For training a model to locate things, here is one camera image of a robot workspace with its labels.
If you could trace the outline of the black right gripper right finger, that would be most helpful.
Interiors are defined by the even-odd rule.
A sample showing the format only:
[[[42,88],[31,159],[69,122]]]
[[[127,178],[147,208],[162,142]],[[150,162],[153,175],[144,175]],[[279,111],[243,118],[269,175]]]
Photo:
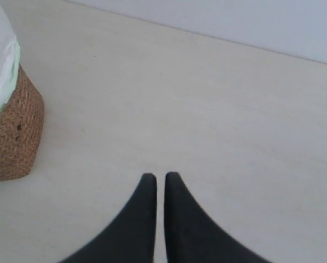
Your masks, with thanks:
[[[267,262],[220,228],[177,172],[165,177],[164,233],[168,262]]]

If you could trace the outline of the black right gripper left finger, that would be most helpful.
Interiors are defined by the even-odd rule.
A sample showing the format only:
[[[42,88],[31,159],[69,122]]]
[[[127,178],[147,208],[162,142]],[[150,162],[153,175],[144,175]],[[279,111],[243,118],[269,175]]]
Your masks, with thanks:
[[[113,221],[63,262],[153,262],[157,222],[157,179],[144,174]]]

